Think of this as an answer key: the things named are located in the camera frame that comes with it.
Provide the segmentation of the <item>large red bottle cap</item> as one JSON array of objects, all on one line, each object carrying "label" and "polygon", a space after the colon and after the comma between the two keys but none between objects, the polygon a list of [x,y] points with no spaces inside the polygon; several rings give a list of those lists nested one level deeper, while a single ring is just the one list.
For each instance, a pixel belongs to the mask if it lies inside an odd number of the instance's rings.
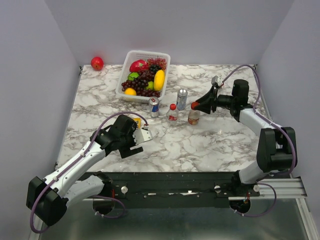
[{"label": "large red bottle cap", "polygon": [[191,109],[195,111],[195,110],[196,110],[196,107],[197,107],[198,105],[199,105],[198,102],[196,102],[196,101],[193,102],[193,103],[191,104]]}]

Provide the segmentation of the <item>brown juice bottle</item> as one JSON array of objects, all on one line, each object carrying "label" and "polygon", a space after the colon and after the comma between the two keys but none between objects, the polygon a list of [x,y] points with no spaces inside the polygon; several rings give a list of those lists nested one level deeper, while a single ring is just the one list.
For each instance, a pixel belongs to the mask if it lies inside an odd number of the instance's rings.
[{"label": "brown juice bottle", "polygon": [[198,110],[192,110],[192,109],[191,109],[191,106],[190,106],[190,111],[189,111],[188,119],[187,119],[188,123],[189,123],[190,125],[193,125],[193,126],[194,126],[194,125],[197,125],[198,122],[199,122],[200,116],[201,116],[200,111],[198,111]]}]

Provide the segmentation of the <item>red label clear bottle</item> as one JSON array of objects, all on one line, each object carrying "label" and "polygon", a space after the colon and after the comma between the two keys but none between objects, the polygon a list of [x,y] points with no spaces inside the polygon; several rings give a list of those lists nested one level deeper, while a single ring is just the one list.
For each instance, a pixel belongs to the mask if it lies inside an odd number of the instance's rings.
[{"label": "red label clear bottle", "polygon": [[176,109],[175,110],[170,110],[170,106],[169,106],[169,110],[166,113],[166,119],[168,121],[169,124],[176,124],[179,118],[179,110]]}]

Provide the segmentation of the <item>small red bottle cap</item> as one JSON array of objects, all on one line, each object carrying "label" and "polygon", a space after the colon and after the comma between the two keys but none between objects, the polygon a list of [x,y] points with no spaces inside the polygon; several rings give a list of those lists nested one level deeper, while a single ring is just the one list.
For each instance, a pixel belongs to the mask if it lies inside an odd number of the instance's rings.
[{"label": "small red bottle cap", "polygon": [[172,104],[170,105],[170,110],[173,110],[173,111],[174,111],[174,110],[176,109],[176,107],[177,107],[177,106],[176,106],[174,103],[172,103]]}]

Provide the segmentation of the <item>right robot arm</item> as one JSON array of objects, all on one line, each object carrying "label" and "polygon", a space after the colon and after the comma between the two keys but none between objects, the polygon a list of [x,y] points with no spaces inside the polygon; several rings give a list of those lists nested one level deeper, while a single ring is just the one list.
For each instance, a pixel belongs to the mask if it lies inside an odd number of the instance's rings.
[{"label": "right robot arm", "polygon": [[248,81],[236,79],[231,95],[219,93],[223,84],[218,77],[212,78],[211,85],[210,90],[196,100],[195,110],[206,114],[214,113],[217,108],[229,110],[237,122],[259,137],[256,161],[238,171],[239,181],[242,184],[254,184],[270,173],[289,174],[298,160],[295,130],[275,124],[249,104]]}]

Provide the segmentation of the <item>yellow candy packet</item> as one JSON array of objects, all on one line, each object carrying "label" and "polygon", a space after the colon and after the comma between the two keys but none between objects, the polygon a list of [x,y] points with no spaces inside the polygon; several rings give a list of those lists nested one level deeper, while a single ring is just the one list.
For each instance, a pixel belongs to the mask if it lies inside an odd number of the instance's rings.
[{"label": "yellow candy packet", "polygon": [[134,120],[135,123],[136,123],[136,128],[137,128],[137,129],[140,129],[141,126],[142,126],[142,120],[141,120],[141,118],[136,117],[136,118],[133,118],[133,120]]}]

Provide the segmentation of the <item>silver blue drink can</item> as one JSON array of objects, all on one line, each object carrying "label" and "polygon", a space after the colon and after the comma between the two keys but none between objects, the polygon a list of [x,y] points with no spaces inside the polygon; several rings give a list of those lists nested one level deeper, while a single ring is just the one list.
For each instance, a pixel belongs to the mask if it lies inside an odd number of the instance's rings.
[{"label": "silver blue drink can", "polygon": [[177,92],[177,99],[176,99],[176,107],[179,111],[182,111],[186,107],[188,97],[188,91],[186,89],[180,89]]}]

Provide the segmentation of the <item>red bull can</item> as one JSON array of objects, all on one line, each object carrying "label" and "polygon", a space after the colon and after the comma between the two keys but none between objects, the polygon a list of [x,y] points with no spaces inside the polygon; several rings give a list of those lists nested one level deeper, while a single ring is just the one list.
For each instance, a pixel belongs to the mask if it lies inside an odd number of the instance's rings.
[{"label": "red bull can", "polygon": [[159,99],[153,96],[149,99],[149,113],[152,118],[157,118],[160,115]]}]

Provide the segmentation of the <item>orange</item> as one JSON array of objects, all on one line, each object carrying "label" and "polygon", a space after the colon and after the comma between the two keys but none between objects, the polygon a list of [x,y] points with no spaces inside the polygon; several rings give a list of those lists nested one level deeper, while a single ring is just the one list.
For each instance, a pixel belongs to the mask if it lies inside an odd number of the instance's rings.
[{"label": "orange", "polygon": [[124,94],[125,95],[129,95],[129,96],[136,96],[137,95],[137,92],[135,89],[129,87],[127,88],[125,91],[124,91]]}]

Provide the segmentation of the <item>yellow mango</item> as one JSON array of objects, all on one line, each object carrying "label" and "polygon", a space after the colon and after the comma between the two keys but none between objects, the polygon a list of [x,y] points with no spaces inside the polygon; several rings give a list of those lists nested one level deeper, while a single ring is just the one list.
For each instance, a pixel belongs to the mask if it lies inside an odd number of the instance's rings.
[{"label": "yellow mango", "polygon": [[161,91],[165,83],[165,72],[158,70],[154,76],[153,88],[155,91]]}]

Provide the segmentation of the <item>red grape bunch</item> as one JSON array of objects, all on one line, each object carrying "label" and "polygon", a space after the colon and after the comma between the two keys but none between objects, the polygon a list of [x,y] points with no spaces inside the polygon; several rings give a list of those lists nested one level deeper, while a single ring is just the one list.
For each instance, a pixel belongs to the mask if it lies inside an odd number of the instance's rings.
[{"label": "red grape bunch", "polygon": [[150,70],[166,70],[167,61],[164,58],[149,58],[147,60]]}]

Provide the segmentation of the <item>green lime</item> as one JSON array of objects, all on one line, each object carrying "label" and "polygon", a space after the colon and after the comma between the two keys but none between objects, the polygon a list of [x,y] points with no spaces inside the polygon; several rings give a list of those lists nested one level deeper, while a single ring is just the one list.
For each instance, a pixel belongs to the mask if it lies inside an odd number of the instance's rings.
[{"label": "green lime", "polygon": [[154,90],[154,82],[153,81],[149,81],[145,87],[146,90],[150,90],[153,91]]}]

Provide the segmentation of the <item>red dragon fruit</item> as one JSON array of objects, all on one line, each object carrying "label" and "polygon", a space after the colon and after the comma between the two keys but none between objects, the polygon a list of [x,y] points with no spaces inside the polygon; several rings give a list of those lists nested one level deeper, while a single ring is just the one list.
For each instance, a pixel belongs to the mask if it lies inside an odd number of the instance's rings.
[{"label": "red dragon fruit", "polygon": [[143,59],[134,61],[129,67],[129,71],[131,73],[138,73],[141,71],[146,71],[148,69],[149,69],[149,63]]}]

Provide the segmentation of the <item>red apple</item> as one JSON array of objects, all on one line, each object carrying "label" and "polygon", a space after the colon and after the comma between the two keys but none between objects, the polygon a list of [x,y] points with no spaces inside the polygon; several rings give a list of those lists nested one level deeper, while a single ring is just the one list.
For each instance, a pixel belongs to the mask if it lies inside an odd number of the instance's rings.
[{"label": "red apple", "polygon": [[104,61],[101,57],[95,56],[91,59],[90,65],[95,71],[101,71],[104,67]]}]

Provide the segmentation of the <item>black mounting base frame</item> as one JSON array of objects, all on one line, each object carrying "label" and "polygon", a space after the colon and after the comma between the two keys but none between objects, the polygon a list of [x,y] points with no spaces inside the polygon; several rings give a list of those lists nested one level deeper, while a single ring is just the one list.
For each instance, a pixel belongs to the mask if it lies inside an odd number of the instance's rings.
[{"label": "black mounting base frame", "polygon": [[128,209],[228,208],[230,201],[260,195],[237,172],[102,172],[101,196],[115,196]]}]

